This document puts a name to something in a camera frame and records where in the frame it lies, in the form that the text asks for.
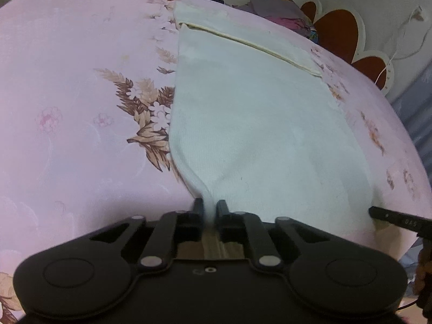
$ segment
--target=bed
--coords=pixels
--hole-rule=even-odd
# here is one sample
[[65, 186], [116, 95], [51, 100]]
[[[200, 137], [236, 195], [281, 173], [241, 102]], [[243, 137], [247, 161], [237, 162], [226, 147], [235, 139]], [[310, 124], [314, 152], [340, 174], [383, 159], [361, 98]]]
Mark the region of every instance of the bed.
[[[12, 0], [0, 9], [3, 324], [21, 315], [11, 279], [24, 258], [131, 215], [156, 220], [192, 206], [168, 146], [176, 1]], [[369, 163], [374, 203], [432, 216], [420, 158], [370, 79], [263, 18], [212, 1], [183, 1], [306, 50]], [[148, 120], [158, 133], [140, 124]], [[416, 236], [377, 225], [375, 235], [354, 232], [349, 238], [399, 258]]]

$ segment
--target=white towel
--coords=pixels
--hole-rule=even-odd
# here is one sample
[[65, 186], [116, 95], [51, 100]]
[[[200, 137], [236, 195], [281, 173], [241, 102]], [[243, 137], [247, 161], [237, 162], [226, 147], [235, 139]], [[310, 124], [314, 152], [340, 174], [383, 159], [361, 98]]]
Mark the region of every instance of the white towel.
[[187, 8], [169, 144], [207, 220], [225, 199], [265, 222], [288, 216], [339, 236], [372, 231], [368, 164], [327, 86], [305, 71], [305, 51], [286, 45], [288, 62], [254, 46], [265, 35], [243, 43], [250, 31]]

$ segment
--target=floral pattern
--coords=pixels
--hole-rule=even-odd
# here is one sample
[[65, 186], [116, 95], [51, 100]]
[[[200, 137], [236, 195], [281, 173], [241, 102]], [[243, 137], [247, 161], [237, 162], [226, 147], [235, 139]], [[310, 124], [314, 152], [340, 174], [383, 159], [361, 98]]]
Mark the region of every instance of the floral pattern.
[[368, 120], [362, 111], [360, 111], [360, 115], [362, 116], [364, 124], [366, 125], [366, 128], [369, 131], [369, 137], [371, 141], [375, 144], [376, 147], [378, 147], [381, 150], [381, 154], [384, 156], [385, 148], [380, 142], [380, 133], [378, 131], [377, 126], [375, 125], [374, 122]]
[[12, 285], [12, 277], [0, 272], [0, 323], [13, 324], [18, 320], [12, 311], [22, 311], [21, 304]]
[[158, 67], [158, 72], [160, 72], [162, 74], [170, 74], [170, 73], [175, 72], [175, 71], [170, 70], [170, 69], [165, 69], [165, 68], [162, 68], [162, 67]]
[[108, 126], [113, 124], [114, 120], [112, 117], [105, 113], [99, 113], [99, 115], [93, 120], [94, 124], [103, 128], [104, 126]]
[[169, 156], [168, 133], [171, 121], [171, 106], [174, 100], [174, 88], [165, 86], [156, 89], [149, 78], [137, 82], [134, 88], [132, 80], [108, 69], [96, 69], [101, 76], [114, 83], [117, 96], [121, 101], [120, 109], [131, 115], [140, 127], [137, 135], [127, 139], [128, 143], [138, 143], [146, 150], [151, 164], [163, 171], [172, 171], [180, 179], [177, 169]]
[[165, 49], [160, 47], [156, 47], [156, 51], [159, 55], [159, 58], [162, 62], [165, 63], [177, 63], [177, 58], [171, 55], [171, 53]]
[[52, 133], [63, 119], [57, 107], [45, 108], [36, 118], [39, 130], [44, 133]]

